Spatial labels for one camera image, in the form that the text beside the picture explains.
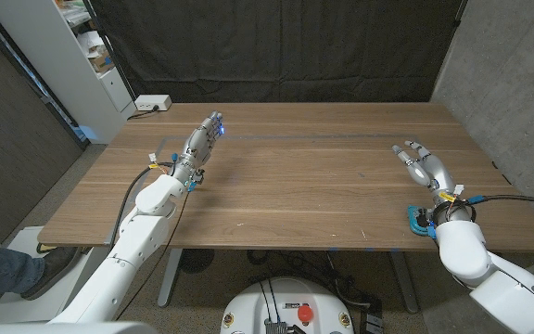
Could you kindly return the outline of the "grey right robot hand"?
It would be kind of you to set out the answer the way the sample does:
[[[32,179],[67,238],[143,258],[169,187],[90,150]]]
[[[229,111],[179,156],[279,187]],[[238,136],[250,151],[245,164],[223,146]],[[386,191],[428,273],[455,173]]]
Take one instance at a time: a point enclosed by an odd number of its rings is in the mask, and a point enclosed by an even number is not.
[[[406,141],[405,144],[419,155],[417,159],[410,157],[398,145],[393,145],[392,150],[405,165],[408,174],[416,184],[425,187],[431,193],[436,207],[447,202],[440,194],[452,196],[456,187],[449,170],[423,145],[413,141]]]

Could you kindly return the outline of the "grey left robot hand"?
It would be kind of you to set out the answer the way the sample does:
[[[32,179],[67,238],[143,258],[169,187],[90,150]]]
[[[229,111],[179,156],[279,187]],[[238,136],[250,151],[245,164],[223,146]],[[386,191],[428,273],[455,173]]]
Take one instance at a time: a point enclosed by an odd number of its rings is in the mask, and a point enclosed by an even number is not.
[[[188,181],[210,159],[211,151],[223,133],[223,116],[214,110],[185,140],[172,176],[183,184]]]

